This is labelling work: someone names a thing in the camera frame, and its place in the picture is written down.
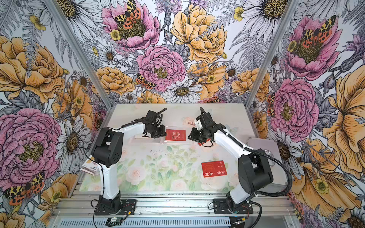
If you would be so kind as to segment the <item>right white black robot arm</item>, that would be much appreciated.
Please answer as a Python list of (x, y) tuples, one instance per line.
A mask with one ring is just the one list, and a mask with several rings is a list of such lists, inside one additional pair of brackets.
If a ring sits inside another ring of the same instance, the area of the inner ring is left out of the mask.
[(271, 167), (265, 151), (250, 148), (233, 136), (221, 123), (215, 123), (210, 113), (202, 110), (188, 139), (206, 146), (208, 142), (228, 151), (238, 162), (239, 184), (227, 193), (229, 210), (235, 212), (255, 194), (273, 182)]

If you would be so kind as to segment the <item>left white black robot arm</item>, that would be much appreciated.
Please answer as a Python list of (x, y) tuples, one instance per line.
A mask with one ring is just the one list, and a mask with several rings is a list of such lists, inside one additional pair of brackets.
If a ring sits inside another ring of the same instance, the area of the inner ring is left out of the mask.
[(149, 110), (145, 117), (117, 129), (105, 127), (98, 131), (91, 155), (99, 166), (101, 176), (102, 190), (97, 207), (102, 212), (117, 214), (122, 209), (121, 193), (117, 184), (117, 163), (122, 156), (124, 141), (140, 134), (153, 139), (167, 136), (165, 126), (161, 124), (162, 113), (166, 110)]

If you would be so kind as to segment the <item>red card white characters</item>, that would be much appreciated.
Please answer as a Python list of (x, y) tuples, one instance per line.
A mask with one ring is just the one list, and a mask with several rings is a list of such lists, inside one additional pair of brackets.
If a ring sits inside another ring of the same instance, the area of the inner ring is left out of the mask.
[(166, 129), (166, 141), (182, 142), (186, 140), (186, 130), (182, 129)]

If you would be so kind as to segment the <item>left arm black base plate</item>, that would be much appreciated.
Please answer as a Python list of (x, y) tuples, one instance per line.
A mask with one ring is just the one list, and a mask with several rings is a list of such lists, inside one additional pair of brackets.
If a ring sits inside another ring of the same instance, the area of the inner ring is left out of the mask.
[(120, 199), (111, 200), (101, 198), (95, 209), (96, 216), (108, 216), (108, 215), (134, 215), (136, 209), (135, 199)]

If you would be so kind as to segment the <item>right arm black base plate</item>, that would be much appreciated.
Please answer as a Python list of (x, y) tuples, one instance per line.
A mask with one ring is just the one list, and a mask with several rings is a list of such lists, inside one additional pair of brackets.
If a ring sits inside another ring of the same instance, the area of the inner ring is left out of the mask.
[(253, 214), (251, 204), (246, 201), (236, 204), (230, 199), (213, 199), (213, 210), (215, 214)]

